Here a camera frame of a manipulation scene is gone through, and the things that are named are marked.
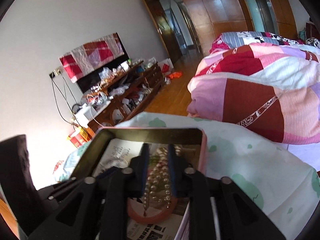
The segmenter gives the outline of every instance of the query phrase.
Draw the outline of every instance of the wooden door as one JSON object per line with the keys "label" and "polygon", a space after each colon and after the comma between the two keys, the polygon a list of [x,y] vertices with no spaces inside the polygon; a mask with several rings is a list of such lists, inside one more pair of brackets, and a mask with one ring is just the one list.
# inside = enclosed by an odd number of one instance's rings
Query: wooden door
{"label": "wooden door", "polygon": [[175,63],[182,56],[182,53],[161,3],[159,0],[144,0],[144,2],[172,63]]}

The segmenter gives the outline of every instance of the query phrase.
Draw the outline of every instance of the wall socket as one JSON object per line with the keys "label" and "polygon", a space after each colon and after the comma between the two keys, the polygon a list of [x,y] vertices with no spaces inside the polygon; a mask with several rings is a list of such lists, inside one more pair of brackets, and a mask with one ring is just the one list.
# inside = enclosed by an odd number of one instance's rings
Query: wall socket
{"label": "wall socket", "polygon": [[60,69],[60,67],[57,67],[54,71],[52,71],[52,72],[49,74],[49,76],[50,76],[51,79],[53,79],[54,77],[59,76],[59,75],[61,75],[61,69]]}

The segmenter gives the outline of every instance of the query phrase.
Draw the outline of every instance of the striped blanket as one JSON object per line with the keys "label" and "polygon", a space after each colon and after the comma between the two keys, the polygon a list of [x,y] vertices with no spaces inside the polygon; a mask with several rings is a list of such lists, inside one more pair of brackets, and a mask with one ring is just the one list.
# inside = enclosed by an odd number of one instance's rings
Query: striped blanket
{"label": "striped blanket", "polygon": [[306,45],[219,49],[200,62],[188,84],[187,111],[244,126],[274,142],[318,143],[319,60],[320,49]]}

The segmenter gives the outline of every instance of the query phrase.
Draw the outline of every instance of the orange ring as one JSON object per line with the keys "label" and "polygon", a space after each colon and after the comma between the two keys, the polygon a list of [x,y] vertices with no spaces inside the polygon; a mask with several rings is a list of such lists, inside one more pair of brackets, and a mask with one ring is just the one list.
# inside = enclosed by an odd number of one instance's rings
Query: orange ring
{"label": "orange ring", "polygon": [[139,224],[155,224],[158,222],[162,222],[165,220],[174,210],[178,202],[178,199],[175,197],[171,197],[171,204],[170,207],[166,208],[164,211],[160,212],[158,215],[153,217],[142,217],[138,215],[132,208],[130,204],[130,198],[127,201],[127,212],[128,216],[132,218],[134,221],[138,222]]}

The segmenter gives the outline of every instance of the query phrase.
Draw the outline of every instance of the television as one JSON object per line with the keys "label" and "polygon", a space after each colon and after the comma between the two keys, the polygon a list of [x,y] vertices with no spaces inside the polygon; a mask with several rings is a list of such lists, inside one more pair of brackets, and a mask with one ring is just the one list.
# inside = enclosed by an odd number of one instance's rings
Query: television
{"label": "television", "polygon": [[100,68],[96,69],[95,71],[92,71],[88,75],[86,75],[86,76],[80,78],[78,81],[76,81],[76,83],[77,83],[78,87],[80,88],[80,90],[82,91],[82,93],[86,93],[92,86],[97,85],[97,83],[99,83],[101,81],[99,73],[103,70],[104,67],[107,67],[110,70],[112,70],[113,68],[117,68],[121,63],[123,63],[129,59],[129,56],[124,49],[122,41],[119,38],[119,35],[118,35],[118,39],[119,39],[120,45],[122,47],[122,50],[124,52],[124,55],[110,61],[109,63],[101,66]]}

